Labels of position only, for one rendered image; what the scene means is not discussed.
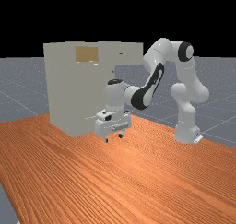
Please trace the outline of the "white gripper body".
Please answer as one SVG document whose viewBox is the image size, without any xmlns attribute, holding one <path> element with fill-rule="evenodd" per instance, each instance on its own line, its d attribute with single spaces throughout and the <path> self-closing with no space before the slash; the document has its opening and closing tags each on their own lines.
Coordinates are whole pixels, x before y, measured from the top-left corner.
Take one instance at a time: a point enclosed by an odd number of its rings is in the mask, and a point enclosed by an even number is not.
<svg viewBox="0 0 236 224">
<path fill-rule="evenodd" d="M 131 113 L 129 111 L 104 109 L 98 112 L 96 117 L 95 133 L 97 136 L 104 137 L 115 132 L 119 134 L 131 127 Z"/>
</svg>

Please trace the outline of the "pale cabinet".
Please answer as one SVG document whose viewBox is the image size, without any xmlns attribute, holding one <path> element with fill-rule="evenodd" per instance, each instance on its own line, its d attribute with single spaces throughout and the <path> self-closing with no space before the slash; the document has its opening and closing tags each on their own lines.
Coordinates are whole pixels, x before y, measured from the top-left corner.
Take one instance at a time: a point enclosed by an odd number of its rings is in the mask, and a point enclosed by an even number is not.
<svg viewBox="0 0 236 224">
<path fill-rule="evenodd" d="M 104 108 L 104 90 L 114 78 L 108 42 L 45 43 L 44 63 L 50 123 L 70 136 L 94 131 Z"/>
</svg>

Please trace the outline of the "pale cabinet drawer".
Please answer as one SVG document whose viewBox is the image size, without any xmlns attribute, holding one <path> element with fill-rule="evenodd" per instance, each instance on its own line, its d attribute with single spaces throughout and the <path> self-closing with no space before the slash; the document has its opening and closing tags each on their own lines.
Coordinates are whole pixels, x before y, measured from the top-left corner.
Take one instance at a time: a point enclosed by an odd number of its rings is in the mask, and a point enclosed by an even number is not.
<svg viewBox="0 0 236 224">
<path fill-rule="evenodd" d="M 100 42 L 99 59 L 112 65 L 141 65 L 143 44 L 120 41 Z"/>
</svg>

